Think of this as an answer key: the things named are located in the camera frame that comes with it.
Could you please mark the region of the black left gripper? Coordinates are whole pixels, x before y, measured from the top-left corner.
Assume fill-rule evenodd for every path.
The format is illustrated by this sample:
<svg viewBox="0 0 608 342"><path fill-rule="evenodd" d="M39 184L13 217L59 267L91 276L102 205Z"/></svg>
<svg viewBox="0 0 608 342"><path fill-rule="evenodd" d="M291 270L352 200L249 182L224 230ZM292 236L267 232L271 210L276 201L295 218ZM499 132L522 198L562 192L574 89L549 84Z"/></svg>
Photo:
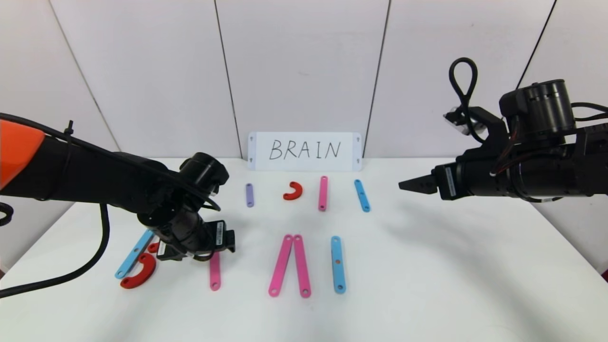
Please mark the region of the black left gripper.
<svg viewBox="0 0 608 342"><path fill-rule="evenodd" d="M211 252L225 247L236 251L235 232L226 230L225 222L205 222L197 213L179 210L176 214L176 239L187 252Z"/></svg>

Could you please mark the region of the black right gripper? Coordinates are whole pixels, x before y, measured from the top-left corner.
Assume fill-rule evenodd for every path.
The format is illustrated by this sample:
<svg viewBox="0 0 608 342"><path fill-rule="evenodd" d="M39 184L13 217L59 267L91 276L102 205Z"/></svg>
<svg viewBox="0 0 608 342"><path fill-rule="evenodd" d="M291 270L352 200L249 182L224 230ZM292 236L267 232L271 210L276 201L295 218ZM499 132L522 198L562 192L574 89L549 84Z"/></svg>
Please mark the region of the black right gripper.
<svg viewBox="0 0 608 342"><path fill-rule="evenodd" d="M510 182L502 174L489 175L494 158L459 156L454 162L437 165L433 174L398 182L401 190L423 194L437 193L442 200L465 197L508 197Z"/></svg>

